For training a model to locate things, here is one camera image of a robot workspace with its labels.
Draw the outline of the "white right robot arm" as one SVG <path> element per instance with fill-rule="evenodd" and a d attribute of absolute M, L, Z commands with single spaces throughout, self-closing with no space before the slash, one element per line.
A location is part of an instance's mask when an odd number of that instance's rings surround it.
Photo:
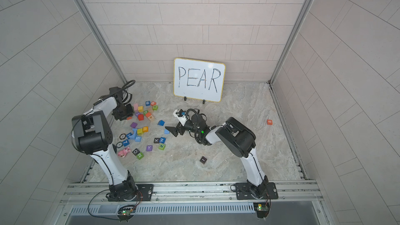
<path fill-rule="evenodd" d="M 240 158 L 247 175 L 248 190 L 256 199 L 267 194 L 268 178 L 263 172 L 256 155 L 256 135 L 245 125 L 230 117 L 219 126 L 210 127 L 202 114 L 187 116 L 188 112 L 179 110 L 175 117 L 179 123 L 175 127 L 167 126 L 166 129 L 174 136 L 190 132 L 196 142 L 204 146 L 211 146 L 222 142 L 235 156 Z"/>

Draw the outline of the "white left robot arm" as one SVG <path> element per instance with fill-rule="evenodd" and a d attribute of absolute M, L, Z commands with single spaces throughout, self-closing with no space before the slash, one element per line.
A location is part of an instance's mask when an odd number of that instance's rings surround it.
<path fill-rule="evenodd" d="M 138 192 L 133 177 L 117 156 L 107 120 L 110 115 L 119 121 L 133 116 L 132 94 L 127 89 L 134 83 L 132 80 L 123 87 L 110 88 L 109 94 L 101 96 L 90 110 L 72 118 L 73 146 L 78 152 L 90 155 L 106 174 L 109 182 L 106 197 L 110 202 L 133 200 Z"/>

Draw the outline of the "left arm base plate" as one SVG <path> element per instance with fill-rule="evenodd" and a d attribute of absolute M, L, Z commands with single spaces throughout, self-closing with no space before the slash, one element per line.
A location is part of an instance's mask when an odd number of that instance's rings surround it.
<path fill-rule="evenodd" d="M 130 185 L 121 183 L 110 185 L 106 198 L 109 202 L 146 202 L 151 200 L 153 187 L 153 184 Z"/>

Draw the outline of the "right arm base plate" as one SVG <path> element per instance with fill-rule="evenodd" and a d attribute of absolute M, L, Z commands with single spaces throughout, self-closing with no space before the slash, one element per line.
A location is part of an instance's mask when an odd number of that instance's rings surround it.
<path fill-rule="evenodd" d="M 240 182 L 233 186 L 238 200 L 277 200 L 279 198 L 278 189 L 274 182 L 262 183 L 260 186 L 254 186 L 249 182 Z"/>

